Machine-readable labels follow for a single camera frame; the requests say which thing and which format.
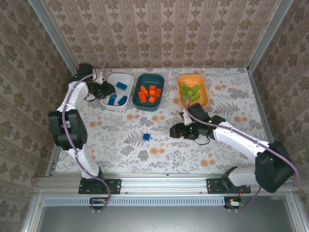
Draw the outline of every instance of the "patterned wallpaper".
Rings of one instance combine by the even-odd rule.
[[[25,0],[0,2],[0,231],[18,231],[53,148],[47,114],[70,75]]]
[[[253,73],[275,139],[301,172],[309,212],[309,1],[294,0]]]
[[[279,3],[42,1],[75,63],[100,53],[109,68],[246,67]]]

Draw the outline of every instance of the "bowl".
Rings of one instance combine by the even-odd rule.
[[[144,111],[156,111],[159,108],[161,98],[163,95],[163,87],[164,87],[164,78],[158,74],[151,74],[151,73],[145,73],[139,76],[137,79],[133,97],[132,97],[132,102],[135,105],[135,107],[138,110],[144,110]],[[141,103],[140,97],[139,97],[139,92],[140,92],[140,87],[145,86],[145,88],[149,91],[150,86],[155,86],[156,88],[161,89],[161,97],[157,98],[157,100],[152,104],[150,103],[149,97],[147,97],[147,102]]]
[[[179,100],[180,100],[180,106],[182,109],[184,108],[184,105],[183,105],[182,98],[181,98],[181,88],[180,88],[181,83],[185,83],[185,85],[190,88],[194,87],[195,85],[200,85],[201,88],[197,91],[197,93],[200,93],[201,96],[196,101],[191,102],[191,104],[199,103],[203,108],[205,108],[208,105],[209,98],[208,98],[204,78],[198,74],[186,74],[186,75],[181,75],[177,79],[177,89],[178,89],[178,95],[179,95]]]
[[[105,98],[105,99],[101,99],[100,102],[102,105],[104,105],[104,107],[108,110],[126,110],[127,106],[128,106],[128,101],[129,101],[129,97],[130,97],[130,93],[131,93],[131,89],[133,86],[133,76],[129,75],[129,74],[123,74],[123,73],[113,73],[111,74],[108,78],[107,81],[108,83],[111,83],[116,90],[116,94],[117,94],[117,98],[115,100],[115,104],[114,105],[108,105],[108,101],[109,101],[109,97]],[[127,88],[125,90],[122,90],[118,87],[116,87],[116,84],[118,82],[121,82],[123,84],[125,84],[127,86]],[[122,99],[123,96],[127,96],[126,102],[123,105],[118,105],[118,102],[120,101],[120,99]]]

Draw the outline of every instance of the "black mounting bracket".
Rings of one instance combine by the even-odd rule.
[[[100,169],[98,177],[105,181],[108,185],[111,194],[120,194],[121,179],[104,179]],[[96,179],[82,178],[78,189],[79,194],[107,194],[107,189],[101,181]]]
[[[227,170],[221,178],[209,178],[206,179],[207,193],[208,194],[239,194],[251,193],[251,188],[249,185],[235,186],[229,180],[228,175],[236,169],[237,166],[231,167]]]
[[[227,189],[223,183],[221,178],[209,178],[206,179],[207,183],[207,193],[208,194],[239,194],[240,191],[244,193],[251,193],[250,186],[242,185],[242,186],[232,186]]]

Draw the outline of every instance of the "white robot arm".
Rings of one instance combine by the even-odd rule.
[[[105,98],[106,96],[114,93],[114,87],[108,84],[104,79],[102,72],[99,72],[92,77],[88,78],[85,82],[80,82],[72,92],[70,100],[66,105],[67,98],[69,97],[70,92],[73,87],[78,83],[78,80],[86,76],[89,70],[92,70],[92,66],[88,64],[80,66],[80,70],[84,71],[82,74],[77,74],[74,78],[77,81],[69,83],[69,89],[66,94],[65,99],[62,104],[58,107],[57,111],[50,112],[48,119],[51,126],[51,131],[54,137],[55,144],[61,146],[64,150],[67,150],[68,153],[73,157],[74,160],[78,158],[78,161],[82,164],[91,175],[99,176],[100,168],[93,161],[92,156],[90,155],[89,149],[86,145],[87,141],[87,131],[83,124],[83,121],[78,113],[78,110],[81,108],[84,99],[86,99],[89,94],[93,95],[92,98]],[[70,146],[68,138],[66,137],[61,114],[66,105],[66,125],[68,127],[71,139],[74,141],[74,145],[77,148],[77,154],[74,149]],[[84,170],[80,167],[82,172],[82,178],[92,179]]]
[[[244,154],[255,164],[254,166],[246,168],[232,167],[223,174],[222,183],[225,185],[226,189],[229,188],[228,186],[240,187],[246,185],[260,185],[268,192],[275,192],[294,174],[294,171],[286,162],[265,149],[265,147],[269,148],[290,161],[281,143],[274,142],[271,144],[267,141],[253,138],[234,128],[220,116],[213,116],[210,118],[198,103],[191,105],[188,111],[195,118],[203,122],[211,123],[211,125],[214,126],[205,126],[200,122],[192,120],[184,109],[183,112],[181,112],[184,123],[178,123],[169,130],[169,134],[172,138],[195,140],[200,134],[209,136],[214,140],[228,144]]]

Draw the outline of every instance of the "small blue cube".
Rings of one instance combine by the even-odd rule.
[[[116,98],[117,98],[117,94],[112,94],[110,96],[110,99],[108,101],[108,105],[114,105],[115,104],[115,101],[116,101]]]
[[[127,85],[125,85],[125,84],[123,84],[123,83],[121,83],[121,82],[118,82],[118,83],[116,84],[116,87],[117,87],[117,88],[120,88],[120,89],[122,89],[122,90],[126,90]]]
[[[149,141],[150,140],[150,134],[144,134],[143,140]]]
[[[118,102],[118,105],[124,105],[126,103],[126,100],[127,100],[127,96],[123,96]]]

